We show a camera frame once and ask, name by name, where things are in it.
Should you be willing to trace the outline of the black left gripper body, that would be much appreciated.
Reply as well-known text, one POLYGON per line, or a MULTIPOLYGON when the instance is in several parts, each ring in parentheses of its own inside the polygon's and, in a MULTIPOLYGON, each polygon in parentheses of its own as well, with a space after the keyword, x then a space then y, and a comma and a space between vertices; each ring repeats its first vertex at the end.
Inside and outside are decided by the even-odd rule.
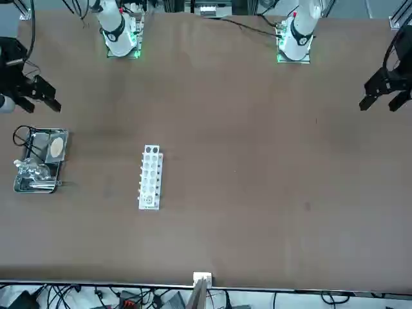
POLYGON ((403 26, 391 41, 384 56, 384 69, 388 71, 390 90, 404 90, 411 85, 411 25, 403 26), (398 65, 388 69, 389 56, 395 51, 398 65))

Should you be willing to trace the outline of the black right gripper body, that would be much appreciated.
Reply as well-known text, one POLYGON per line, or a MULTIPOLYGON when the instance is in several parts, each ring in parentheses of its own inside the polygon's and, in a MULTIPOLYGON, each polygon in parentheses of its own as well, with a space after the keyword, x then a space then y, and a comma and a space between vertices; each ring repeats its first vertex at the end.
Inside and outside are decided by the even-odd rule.
POLYGON ((23 74, 27 49, 12 37, 1 37, 1 93, 27 97, 27 78, 23 74))

